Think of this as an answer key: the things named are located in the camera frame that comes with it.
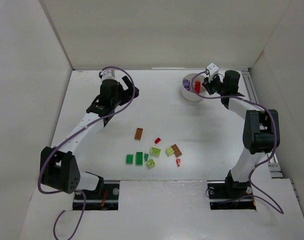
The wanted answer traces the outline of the large red lego brick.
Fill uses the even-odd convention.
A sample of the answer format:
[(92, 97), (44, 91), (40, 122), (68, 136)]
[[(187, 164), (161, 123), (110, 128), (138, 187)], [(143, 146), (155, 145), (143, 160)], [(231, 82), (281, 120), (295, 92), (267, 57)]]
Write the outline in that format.
[(199, 80), (195, 81), (194, 90), (197, 94), (201, 92), (201, 82)]

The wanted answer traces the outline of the purple long lego brick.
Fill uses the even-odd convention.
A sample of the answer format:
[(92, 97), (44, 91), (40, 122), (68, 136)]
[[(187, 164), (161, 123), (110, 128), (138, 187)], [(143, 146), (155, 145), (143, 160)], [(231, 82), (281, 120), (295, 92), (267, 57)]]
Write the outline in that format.
[(190, 91), (191, 90), (191, 81), (187, 78), (184, 78), (182, 80), (182, 85), (183, 87), (187, 90), (187, 91)]

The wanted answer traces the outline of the brown upside-down lego brick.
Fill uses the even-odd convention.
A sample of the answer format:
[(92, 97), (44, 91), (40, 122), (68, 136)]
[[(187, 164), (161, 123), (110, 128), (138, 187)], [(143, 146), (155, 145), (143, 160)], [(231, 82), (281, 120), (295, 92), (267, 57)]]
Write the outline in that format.
[(137, 128), (136, 132), (135, 132), (134, 139), (140, 141), (141, 138), (142, 138), (142, 134), (143, 134), (143, 129), (142, 128)]

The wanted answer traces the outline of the small red lego brick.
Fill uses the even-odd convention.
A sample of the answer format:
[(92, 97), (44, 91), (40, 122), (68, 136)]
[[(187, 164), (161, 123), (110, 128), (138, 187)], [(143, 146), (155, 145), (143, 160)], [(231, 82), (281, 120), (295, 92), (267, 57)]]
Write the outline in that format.
[(154, 143), (155, 143), (155, 144), (158, 144), (160, 141), (161, 141), (161, 139), (158, 137), (158, 138), (154, 141)]

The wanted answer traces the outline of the brown studded lego brick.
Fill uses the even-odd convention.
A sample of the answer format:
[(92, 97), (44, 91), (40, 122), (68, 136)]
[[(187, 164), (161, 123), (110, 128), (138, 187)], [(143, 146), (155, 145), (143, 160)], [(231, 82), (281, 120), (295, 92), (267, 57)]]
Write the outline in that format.
[(182, 152), (176, 144), (172, 145), (171, 148), (174, 151), (174, 155), (176, 158), (179, 158), (180, 156), (182, 156)]

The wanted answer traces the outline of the red sloped lego piece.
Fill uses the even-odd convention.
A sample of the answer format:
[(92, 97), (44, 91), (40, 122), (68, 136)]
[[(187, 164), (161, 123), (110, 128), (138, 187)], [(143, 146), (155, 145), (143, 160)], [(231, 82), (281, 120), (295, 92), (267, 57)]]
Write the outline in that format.
[(181, 160), (179, 158), (176, 159), (176, 164), (177, 164), (178, 167), (181, 166)]

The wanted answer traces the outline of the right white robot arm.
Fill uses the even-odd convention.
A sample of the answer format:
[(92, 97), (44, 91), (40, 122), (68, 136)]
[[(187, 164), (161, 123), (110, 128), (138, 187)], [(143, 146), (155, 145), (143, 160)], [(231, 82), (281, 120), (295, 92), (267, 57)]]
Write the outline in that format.
[(239, 92), (240, 74), (227, 70), (220, 76), (219, 69), (210, 64), (200, 77), (205, 75), (202, 86), (214, 99), (217, 94), (222, 105), (244, 119), (242, 134), (243, 151), (236, 165), (228, 172), (224, 182), (209, 183), (207, 192), (210, 199), (244, 199), (252, 196), (257, 186), (252, 175), (257, 167), (263, 165), (264, 155), (273, 157), (280, 144), (279, 115), (274, 109), (267, 109), (259, 103), (247, 100)]

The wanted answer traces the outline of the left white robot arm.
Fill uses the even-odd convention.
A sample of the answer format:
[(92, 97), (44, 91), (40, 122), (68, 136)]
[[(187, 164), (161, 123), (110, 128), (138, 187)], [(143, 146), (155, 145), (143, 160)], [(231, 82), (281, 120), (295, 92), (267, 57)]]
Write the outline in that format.
[(56, 147), (46, 146), (40, 155), (38, 185), (54, 189), (55, 193), (71, 194), (91, 191), (99, 194), (103, 178), (90, 172), (81, 172), (77, 159), (86, 146), (118, 114), (117, 107), (127, 107), (139, 95), (139, 89), (128, 76), (122, 77), (127, 89), (113, 77), (102, 81), (99, 95), (93, 100), (79, 124)]

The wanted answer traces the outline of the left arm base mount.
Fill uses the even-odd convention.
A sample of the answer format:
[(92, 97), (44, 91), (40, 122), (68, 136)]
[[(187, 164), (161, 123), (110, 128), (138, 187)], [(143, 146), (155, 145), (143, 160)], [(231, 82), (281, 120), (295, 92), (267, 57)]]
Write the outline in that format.
[(86, 211), (117, 211), (119, 208), (120, 181), (105, 180), (100, 195), (84, 190)]

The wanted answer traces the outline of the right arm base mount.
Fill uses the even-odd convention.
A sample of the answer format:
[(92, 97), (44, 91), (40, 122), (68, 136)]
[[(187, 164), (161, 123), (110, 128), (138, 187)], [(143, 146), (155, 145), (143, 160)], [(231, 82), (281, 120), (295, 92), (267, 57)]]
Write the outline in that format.
[(206, 194), (211, 210), (256, 210), (250, 183), (208, 181)]

